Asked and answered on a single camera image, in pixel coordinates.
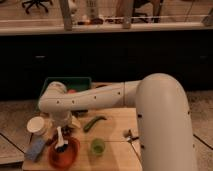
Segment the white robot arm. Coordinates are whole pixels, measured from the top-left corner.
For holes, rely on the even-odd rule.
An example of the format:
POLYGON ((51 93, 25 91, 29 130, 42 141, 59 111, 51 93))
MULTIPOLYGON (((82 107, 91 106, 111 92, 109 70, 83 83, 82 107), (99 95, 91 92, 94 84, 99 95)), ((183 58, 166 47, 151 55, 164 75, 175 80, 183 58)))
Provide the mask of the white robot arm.
POLYGON ((198 171, 188 99, 182 85, 165 73, 69 94, 50 83, 38 108, 63 122, 70 111, 133 107, 143 171, 198 171))

